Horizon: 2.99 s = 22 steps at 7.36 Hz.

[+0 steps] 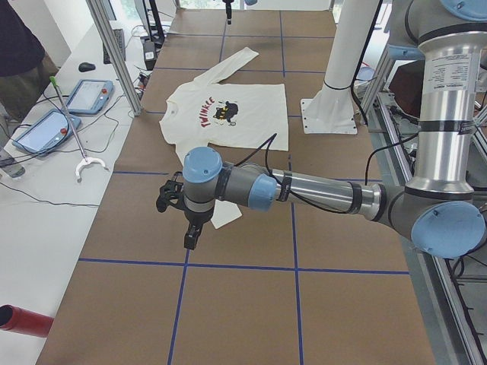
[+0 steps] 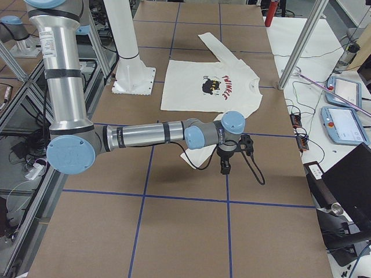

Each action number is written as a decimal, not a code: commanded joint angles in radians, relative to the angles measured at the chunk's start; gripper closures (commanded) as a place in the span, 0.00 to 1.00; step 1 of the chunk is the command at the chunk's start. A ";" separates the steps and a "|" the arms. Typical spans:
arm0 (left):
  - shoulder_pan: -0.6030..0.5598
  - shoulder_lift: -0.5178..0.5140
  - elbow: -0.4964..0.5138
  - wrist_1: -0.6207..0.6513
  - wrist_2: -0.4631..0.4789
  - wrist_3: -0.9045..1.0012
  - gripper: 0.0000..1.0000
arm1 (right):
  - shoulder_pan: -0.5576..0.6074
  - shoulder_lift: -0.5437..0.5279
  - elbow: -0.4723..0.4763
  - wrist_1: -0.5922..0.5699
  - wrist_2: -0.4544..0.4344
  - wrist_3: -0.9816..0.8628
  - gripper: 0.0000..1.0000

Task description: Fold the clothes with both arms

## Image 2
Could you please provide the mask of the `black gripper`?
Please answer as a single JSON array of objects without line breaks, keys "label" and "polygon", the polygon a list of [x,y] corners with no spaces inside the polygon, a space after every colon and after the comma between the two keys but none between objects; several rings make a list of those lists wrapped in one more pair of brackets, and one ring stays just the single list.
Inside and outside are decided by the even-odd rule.
[{"label": "black gripper", "polygon": [[234,155],[233,151],[225,151],[217,147],[217,155],[220,157],[220,172],[222,174],[229,174],[231,170],[230,158]]}]

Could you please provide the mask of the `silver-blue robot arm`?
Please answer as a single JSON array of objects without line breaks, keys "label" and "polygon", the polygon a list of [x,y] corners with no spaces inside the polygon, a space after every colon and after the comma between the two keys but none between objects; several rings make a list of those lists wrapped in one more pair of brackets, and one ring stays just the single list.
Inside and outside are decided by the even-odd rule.
[{"label": "silver-blue robot arm", "polygon": [[45,78],[53,107],[48,162],[64,174],[79,174],[96,157],[117,148],[140,148],[185,141],[187,148],[213,146],[221,172],[230,171],[230,157],[240,152],[245,119],[227,112],[220,120],[198,119],[137,126],[95,126],[86,113],[76,33],[89,11],[87,1],[27,1],[30,21],[41,41]]}]

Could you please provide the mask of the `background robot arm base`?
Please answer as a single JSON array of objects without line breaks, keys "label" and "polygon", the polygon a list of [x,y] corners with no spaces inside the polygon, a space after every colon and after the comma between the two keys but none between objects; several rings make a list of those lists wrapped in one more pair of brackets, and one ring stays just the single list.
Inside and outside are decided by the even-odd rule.
[{"label": "background robot arm base", "polygon": [[17,16],[1,17],[1,42],[15,41],[10,53],[16,58],[37,58],[41,52],[39,40],[34,38]]}]

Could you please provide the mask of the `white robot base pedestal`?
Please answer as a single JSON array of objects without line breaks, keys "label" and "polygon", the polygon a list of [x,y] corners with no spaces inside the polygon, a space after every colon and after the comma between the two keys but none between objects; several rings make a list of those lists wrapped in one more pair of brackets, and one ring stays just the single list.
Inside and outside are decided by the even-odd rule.
[{"label": "white robot base pedestal", "polygon": [[118,52],[118,66],[112,92],[149,96],[156,69],[141,60],[129,1],[104,1]]}]

